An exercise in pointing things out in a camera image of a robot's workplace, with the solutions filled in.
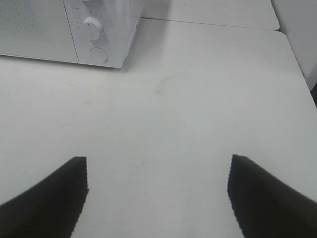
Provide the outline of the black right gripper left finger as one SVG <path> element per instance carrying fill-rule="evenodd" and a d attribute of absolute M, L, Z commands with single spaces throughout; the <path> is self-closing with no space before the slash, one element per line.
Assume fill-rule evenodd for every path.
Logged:
<path fill-rule="evenodd" d="M 0 206 L 2 238 L 69 238 L 88 189 L 87 159 L 73 157 Z"/>

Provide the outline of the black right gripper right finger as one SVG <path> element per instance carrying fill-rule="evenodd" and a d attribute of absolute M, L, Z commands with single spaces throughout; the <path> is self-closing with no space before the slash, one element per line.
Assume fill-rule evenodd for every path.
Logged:
<path fill-rule="evenodd" d="M 317 236 L 317 203 L 248 157 L 232 156 L 227 193 L 246 238 Z"/>

